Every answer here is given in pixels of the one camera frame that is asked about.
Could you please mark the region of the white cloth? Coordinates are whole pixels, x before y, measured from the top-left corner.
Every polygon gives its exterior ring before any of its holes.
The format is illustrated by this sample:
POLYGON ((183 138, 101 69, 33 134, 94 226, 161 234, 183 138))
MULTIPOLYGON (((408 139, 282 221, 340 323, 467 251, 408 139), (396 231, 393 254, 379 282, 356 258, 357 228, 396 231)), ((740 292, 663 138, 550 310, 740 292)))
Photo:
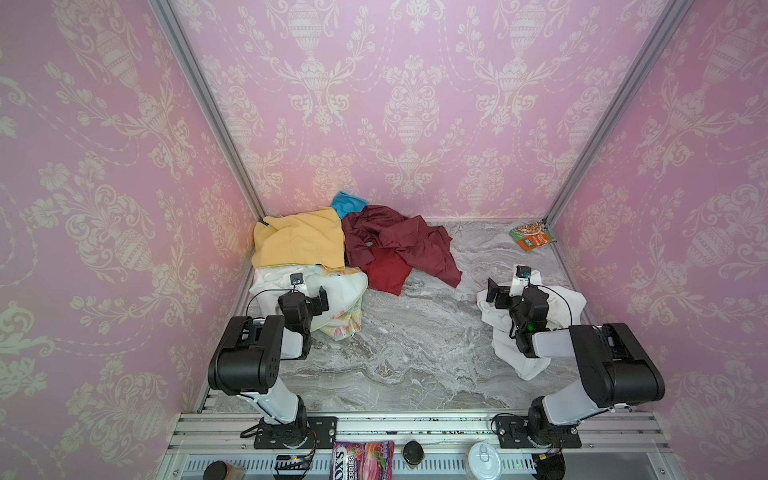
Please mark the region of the white cloth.
MULTIPOLYGON (((581 314, 587 305, 586 298, 581 293, 566 287, 542 286, 540 271, 532 270, 530 284, 537 285, 548 295, 547 327, 557 330, 580 324, 581 314)), ((512 279, 498 285, 510 287, 512 279)), ((513 323, 510 314, 505 310, 497 310, 491 303, 487 303, 486 292, 487 288, 477 294, 477 307, 481 312, 481 321, 493 328, 491 346, 495 354, 508 363, 522 380, 533 380, 550 365, 551 360, 528 358, 519 351, 516 341, 511 336, 513 323)))

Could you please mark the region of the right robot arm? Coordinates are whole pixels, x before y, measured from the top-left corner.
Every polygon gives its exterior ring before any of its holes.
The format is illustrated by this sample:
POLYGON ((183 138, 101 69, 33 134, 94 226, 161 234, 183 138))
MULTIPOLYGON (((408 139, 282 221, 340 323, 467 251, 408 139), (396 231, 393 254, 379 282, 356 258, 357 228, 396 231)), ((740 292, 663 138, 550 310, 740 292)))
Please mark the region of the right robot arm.
POLYGON ((509 285, 489 280, 478 297, 484 322, 493 326, 496 355, 523 380, 541 373, 554 358, 575 361, 578 378, 535 398, 526 417, 492 423, 500 444, 518 441, 541 448, 578 448, 578 427, 617 406, 661 400, 665 382, 630 327, 624 323, 580 324, 571 307, 575 294, 533 283, 526 267, 509 285))

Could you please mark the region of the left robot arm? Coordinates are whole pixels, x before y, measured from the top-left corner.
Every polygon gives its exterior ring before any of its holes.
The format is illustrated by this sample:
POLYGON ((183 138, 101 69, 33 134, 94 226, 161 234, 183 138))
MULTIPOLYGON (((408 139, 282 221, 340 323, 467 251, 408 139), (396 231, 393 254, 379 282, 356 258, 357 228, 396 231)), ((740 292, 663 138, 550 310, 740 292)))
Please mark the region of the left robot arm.
POLYGON ((263 318, 230 318, 208 367, 209 387, 248 401, 261 413, 239 437, 256 449, 330 448, 334 417, 308 415, 302 398, 279 378, 283 360, 303 360, 311 349, 311 322, 329 310, 327 291, 309 297, 297 288, 281 289, 279 312, 263 318))

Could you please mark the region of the yellow cloth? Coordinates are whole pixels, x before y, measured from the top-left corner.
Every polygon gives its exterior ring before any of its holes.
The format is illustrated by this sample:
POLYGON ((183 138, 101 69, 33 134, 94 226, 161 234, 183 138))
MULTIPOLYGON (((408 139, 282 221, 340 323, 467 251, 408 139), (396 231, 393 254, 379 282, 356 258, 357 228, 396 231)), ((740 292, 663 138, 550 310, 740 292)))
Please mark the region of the yellow cloth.
POLYGON ((345 236, 336 211, 324 207, 283 217, 265 217, 253 230, 254 268, 282 265, 345 266, 345 236))

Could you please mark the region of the teal cloth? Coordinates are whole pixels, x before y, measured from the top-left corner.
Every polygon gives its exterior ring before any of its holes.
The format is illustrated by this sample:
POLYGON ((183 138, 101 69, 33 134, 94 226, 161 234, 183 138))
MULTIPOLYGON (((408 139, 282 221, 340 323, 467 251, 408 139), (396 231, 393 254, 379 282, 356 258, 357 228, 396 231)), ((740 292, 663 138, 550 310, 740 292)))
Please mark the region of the teal cloth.
POLYGON ((368 203, 365 200, 343 191, 338 192, 330 204, 341 220, 349 214, 362 212, 367 205, 368 203))

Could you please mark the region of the green orange snack packet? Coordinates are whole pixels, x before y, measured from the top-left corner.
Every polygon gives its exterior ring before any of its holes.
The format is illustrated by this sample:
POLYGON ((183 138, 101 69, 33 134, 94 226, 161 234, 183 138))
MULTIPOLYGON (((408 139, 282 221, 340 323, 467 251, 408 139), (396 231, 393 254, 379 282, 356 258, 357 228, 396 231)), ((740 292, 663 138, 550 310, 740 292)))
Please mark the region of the green orange snack packet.
POLYGON ((514 227, 510 230, 509 235, 525 252, 557 242, 543 220, 514 227))

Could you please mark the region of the pink candy bag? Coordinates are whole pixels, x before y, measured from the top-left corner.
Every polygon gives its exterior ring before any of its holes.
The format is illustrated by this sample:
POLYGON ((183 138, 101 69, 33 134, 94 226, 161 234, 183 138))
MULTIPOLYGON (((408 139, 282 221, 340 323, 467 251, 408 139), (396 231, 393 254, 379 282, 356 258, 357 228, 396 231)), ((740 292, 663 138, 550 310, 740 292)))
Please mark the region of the pink candy bag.
POLYGON ((391 480, 395 444, 336 442, 331 457, 331 480, 391 480))

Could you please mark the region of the white round lid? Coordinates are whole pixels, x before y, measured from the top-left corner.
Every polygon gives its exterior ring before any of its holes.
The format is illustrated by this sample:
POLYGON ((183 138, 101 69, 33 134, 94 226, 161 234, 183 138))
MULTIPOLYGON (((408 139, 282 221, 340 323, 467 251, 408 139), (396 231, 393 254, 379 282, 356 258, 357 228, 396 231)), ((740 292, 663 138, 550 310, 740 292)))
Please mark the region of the white round lid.
POLYGON ((474 444, 466 454, 465 470, 472 480, 499 480, 502 475, 498 451, 490 444, 474 444))

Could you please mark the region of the small black knob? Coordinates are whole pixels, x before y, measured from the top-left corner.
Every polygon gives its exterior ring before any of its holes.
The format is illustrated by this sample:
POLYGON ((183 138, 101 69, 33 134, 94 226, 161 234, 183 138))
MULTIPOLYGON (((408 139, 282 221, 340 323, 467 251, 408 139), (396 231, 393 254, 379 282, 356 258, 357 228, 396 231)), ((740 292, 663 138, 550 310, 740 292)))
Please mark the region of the small black knob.
POLYGON ((425 452, 422 445, 416 440, 408 441, 401 451, 405 464, 410 469, 417 468, 425 459, 425 452))

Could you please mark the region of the brown jar black lid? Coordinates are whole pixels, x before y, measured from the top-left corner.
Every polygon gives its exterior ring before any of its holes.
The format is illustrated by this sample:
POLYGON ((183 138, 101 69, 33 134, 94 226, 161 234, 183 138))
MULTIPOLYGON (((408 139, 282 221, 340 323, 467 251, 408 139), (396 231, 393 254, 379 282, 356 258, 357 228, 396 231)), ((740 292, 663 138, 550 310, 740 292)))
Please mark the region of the brown jar black lid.
POLYGON ((244 477, 243 467, 221 460, 211 462, 203 472, 204 480, 243 480, 244 477))

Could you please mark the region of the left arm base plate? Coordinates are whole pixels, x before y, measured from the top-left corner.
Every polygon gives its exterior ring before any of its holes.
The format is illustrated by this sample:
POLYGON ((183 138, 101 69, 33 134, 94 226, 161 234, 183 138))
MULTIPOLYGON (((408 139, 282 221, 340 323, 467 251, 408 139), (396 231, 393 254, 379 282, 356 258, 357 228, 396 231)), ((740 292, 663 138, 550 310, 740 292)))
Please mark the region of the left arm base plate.
POLYGON ((254 430, 253 446, 257 450, 331 449, 336 440, 338 418, 310 416, 286 425, 260 421, 254 430))

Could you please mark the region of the aluminium front rail frame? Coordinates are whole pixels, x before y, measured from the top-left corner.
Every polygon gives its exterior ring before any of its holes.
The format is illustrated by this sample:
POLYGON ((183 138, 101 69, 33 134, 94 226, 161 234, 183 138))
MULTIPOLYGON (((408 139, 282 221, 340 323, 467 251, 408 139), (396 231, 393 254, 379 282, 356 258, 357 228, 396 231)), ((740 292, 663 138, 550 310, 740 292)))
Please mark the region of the aluminium front rail frame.
MULTIPOLYGON (((651 413, 618 410, 578 427, 579 449, 501 449, 490 430, 490 410, 326 413, 338 418, 336 440, 395 444, 396 479, 464 479, 466 454, 476 443, 499 453, 502 478, 529 479, 544 454, 565 462, 568 479, 682 479, 685 474, 651 413), (425 452, 415 469, 402 447, 418 441, 425 452)), ((248 479, 327 479, 331 449, 257 450, 239 434, 255 425, 253 414, 184 414, 178 420, 158 473, 159 479, 200 479, 221 460, 243 467, 248 479)))

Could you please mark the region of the right aluminium corner post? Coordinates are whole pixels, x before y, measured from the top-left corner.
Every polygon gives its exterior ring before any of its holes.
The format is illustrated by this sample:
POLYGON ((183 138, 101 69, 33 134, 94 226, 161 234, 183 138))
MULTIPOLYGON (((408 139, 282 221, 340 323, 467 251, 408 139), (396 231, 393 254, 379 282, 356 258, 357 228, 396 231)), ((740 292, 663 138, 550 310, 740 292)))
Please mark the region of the right aluminium corner post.
POLYGON ((565 213, 566 207, 586 177, 593 161, 618 125, 692 5, 692 0, 674 0, 665 4, 639 53, 630 64, 615 95, 597 122, 583 151, 562 184, 550 209, 542 218, 547 227, 553 228, 565 213))

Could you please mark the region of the aluminium corner post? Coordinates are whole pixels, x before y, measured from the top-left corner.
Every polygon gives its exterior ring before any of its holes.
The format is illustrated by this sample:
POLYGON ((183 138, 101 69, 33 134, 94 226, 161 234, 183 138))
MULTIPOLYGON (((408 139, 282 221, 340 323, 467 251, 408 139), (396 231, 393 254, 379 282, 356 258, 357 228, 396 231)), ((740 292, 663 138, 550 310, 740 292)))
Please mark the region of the aluminium corner post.
POLYGON ((172 2, 167 0, 149 0, 148 3, 170 44, 192 94, 212 130, 214 138, 219 144, 224 159, 244 196, 246 205, 256 221, 261 221, 265 216, 265 211, 258 197, 257 190, 234 142, 234 138, 225 123, 222 111, 205 78, 202 65, 195 56, 192 45, 183 30, 172 2))
POLYGON ((630 64, 615 95, 597 122, 583 151, 562 184, 550 209, 542 218, 547 227, 553 228, 565 213, 566 207, 586 177, 593 161, 618 125, 692 5, 692 0, 674 0, 665 4, 639 53, 630 64))

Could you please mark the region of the left aluminium corner post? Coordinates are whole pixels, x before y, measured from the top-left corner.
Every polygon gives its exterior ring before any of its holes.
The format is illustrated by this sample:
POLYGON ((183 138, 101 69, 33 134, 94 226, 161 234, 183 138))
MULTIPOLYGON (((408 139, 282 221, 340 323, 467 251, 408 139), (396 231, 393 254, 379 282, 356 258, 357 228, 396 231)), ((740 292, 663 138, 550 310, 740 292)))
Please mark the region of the left aluminium corner post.
POLYGON ((214 138, 219 144, 224 159, 244 196, 246 205, 256 221, 261 221, 265 216, 265 211, 258 197, 257 190, 234 142, 234 138, 225 123, 222 111, 205 78, 202 65, 195 56, 192 45, 183 30, 172 2, 167 0, 149 0, 148 3, 170 44, 192 94, 212 130, 214 138))

